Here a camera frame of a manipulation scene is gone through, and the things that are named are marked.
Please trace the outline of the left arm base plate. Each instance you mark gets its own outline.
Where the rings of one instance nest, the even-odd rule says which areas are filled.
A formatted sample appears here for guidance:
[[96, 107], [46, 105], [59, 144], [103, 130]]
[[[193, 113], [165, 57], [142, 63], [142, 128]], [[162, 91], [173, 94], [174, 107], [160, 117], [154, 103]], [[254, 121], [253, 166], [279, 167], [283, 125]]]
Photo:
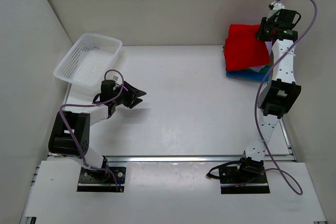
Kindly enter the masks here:
[[110, 173], [81, 168], [77, 191], [89, 193], [123, 193], [125, 189], [126, 163], [110, 163], [109, 169], [114, 173], [116, 182]]

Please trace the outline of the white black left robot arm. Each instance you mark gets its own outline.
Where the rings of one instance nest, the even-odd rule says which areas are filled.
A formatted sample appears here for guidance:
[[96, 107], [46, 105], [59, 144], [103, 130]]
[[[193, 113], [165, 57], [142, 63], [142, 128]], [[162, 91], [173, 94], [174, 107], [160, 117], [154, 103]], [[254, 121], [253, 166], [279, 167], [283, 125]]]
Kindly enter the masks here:
[[85, 169], [98, 182], [115, 178], [105, 156], [90, 147], [90, 127], [112, 117], [116, 107], [122, 105], [132, 109], [141, 103], [146, 92], [122, 80], [101, 82], [100, 93], [89, 106], [64, 104], [59, 109], [50, 135], [49, 152], [67, 157]]

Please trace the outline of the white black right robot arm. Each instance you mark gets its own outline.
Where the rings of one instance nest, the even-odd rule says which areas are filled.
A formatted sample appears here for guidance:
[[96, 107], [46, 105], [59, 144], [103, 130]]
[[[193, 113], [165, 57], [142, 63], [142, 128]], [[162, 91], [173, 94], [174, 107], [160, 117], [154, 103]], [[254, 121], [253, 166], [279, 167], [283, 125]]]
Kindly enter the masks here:
[[128, 120], [132, 155], [218, 154], [242, 151], [229, 178], [264, 171], [267, 143], [301, 92], [293, 74], [300, 20], [274, 3], [259, 25], [233, 24], [224, 47], [134, 47], [128, 73], [140, 86]]

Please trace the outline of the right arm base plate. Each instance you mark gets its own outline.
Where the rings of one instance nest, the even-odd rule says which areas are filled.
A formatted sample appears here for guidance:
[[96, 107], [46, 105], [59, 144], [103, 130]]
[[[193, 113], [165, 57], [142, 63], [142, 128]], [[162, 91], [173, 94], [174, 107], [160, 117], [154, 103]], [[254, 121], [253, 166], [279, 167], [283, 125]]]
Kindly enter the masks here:
[[266, 174], [243, 174], [237, 164], [222, 165], [218, 170], [222, 195], [270, 193]]

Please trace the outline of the red t shirt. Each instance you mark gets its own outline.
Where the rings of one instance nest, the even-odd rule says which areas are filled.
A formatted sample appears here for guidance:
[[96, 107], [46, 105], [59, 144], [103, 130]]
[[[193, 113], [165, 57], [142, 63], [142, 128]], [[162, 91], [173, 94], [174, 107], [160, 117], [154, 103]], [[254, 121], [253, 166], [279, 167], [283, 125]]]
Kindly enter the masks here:
[[231, 24], [224, 43], [226, 71], [244, 70], [270, 64], [264, 41], [256, 38], [259, 25]]

